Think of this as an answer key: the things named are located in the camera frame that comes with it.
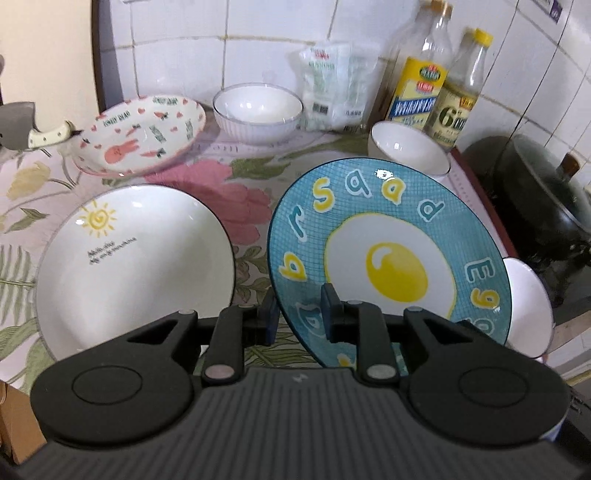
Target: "floral tablecloth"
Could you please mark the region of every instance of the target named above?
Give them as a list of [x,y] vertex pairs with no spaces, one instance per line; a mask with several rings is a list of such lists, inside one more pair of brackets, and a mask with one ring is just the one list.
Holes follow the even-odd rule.
[[[262,300],[270,286],[267,230],[289,185],[311,168],[336,158],[364,156],[367,137],[298,132],[268,147],[232,142],[208,114],[206,130],[186,162],[131,180],[84,174],[70,144],[42,151],[0,153],[0,380],[28,393],[54,359],[40,338],[34,305],[41,255],[61,223],[80,205],[125,184],[155,183],[201,200],[222,221],[236,259],[234,303]],[[281,319],[277,341],[252,347],[248,365],[318,366]]]

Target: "tiled wall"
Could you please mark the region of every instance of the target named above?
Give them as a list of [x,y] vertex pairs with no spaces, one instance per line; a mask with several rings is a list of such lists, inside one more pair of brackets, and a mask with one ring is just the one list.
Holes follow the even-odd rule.
[[[223,86],[271,82],[299,91],[297,53],[319,40],[381,48],[377,90],[394,32],[418,0],[100,0],[108,105],[182,92],[211,104]],[[560,0],[553,22],[533,0],[452,0],[456,50],[467,27],[495,37],[488,78],[458,141],[520,132],[559,158],[591,157],[591,0]],[[591,163],[580,173],[591,180]]]

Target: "cleaver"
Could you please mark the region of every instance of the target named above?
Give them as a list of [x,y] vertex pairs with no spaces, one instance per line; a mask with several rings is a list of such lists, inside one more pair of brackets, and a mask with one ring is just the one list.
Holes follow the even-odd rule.
[[35,127],[35,103],[14,102],[0,106],[0,144],[9,150],[34,150],[63,142],[71,137],[74,126],[65,121],[49,132]]

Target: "pot lid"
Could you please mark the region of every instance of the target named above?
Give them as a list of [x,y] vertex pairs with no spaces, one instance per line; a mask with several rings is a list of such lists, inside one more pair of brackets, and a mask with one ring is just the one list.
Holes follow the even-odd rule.
[[540,144],[523,135],[517,135],[512,142],[519,158],[554,203],[591,233],[591,203],[581,184],[557,169],[560,160]]

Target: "knife handle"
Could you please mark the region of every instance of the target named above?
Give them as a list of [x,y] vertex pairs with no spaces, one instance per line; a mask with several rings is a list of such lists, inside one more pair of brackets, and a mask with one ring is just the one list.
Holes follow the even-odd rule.
[[72,136],[74,125],[66,121],[64,124],[55,130],[49,132],[38,132],[31,130],[29,132],[29,149],[47,147],[48,145],[54,145],[56,143],[63,142]]

